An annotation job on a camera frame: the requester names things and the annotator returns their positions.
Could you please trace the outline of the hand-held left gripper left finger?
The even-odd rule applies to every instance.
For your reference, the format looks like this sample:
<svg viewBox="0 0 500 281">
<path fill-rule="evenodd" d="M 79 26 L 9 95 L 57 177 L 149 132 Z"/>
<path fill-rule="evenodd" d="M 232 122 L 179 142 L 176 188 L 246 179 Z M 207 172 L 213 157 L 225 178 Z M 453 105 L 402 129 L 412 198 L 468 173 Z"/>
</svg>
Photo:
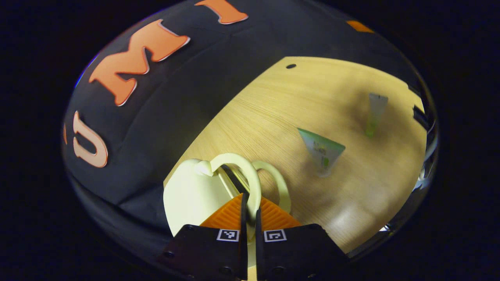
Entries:
<svg viewBox="0 0 500 281">
<path fill-rule="evenodd" d="M 185 281 L 247 280 L 247 202 L 241 193 L 200 226 L 182 226 L 158 262 Z"/>
</svg>

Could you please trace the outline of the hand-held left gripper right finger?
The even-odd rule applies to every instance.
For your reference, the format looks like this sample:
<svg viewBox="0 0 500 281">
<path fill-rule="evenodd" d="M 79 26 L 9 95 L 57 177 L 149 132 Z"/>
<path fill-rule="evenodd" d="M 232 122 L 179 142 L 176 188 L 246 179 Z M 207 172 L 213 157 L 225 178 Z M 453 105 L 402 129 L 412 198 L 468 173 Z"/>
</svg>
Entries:
<svg viewBox="0 0 500 281">
<path fill-rule="evenodd" d="M 256 214 L 259 281 L 332 281 L 350 258 L 319 224 L 301 224 L 267 199 Z"/>
</svg>

